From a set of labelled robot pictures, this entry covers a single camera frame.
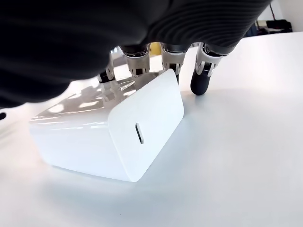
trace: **black fabric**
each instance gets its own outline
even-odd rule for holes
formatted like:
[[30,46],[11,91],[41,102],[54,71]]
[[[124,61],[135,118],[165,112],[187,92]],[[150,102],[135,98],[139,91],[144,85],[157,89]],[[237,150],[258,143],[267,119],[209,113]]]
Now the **black fabric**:
[[4,1],[0,108],[41,102],[104,70],[115,46],[205,42],[230,52],[269,0]]

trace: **white surface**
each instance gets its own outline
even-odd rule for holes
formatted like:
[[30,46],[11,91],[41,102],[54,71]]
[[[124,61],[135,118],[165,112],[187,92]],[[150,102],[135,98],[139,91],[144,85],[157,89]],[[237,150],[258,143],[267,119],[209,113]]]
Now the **white surface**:
[[[276,20],[281,20],[285,18],[281,10],[281,1],[283,0],[273,0],[271,2],[271,7],[273,8]],[[274,20],[269,6],[267,6],[266,9],[261,13],[261,15],[258,17],[258,20]]]
[[303,226],[302,40],[245,38],[201,97],[186,91],[189,50],[185,117],[137,183],[52,168],[25,126],[11,127],[1,135],[0,226]]
[[303,32],[303,1],[280,0],[283,16],[293,27],[294,32]]
[[40,113],[31,120],[30,132],[43,160],[85,174],[137,182],[184,114],[174,71],[157,75],[88,87]]

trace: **black fingertip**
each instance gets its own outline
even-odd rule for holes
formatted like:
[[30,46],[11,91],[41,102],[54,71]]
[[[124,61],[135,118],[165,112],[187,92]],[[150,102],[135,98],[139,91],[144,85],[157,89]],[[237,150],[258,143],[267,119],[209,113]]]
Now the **black fingertip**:
[[191,91],[197,96],[203,95],[207,91],[209,80],[210,77],[204,75],[203,73],[201,75],[198,75],[196,73],[196,70],[194,70],[190,83]]

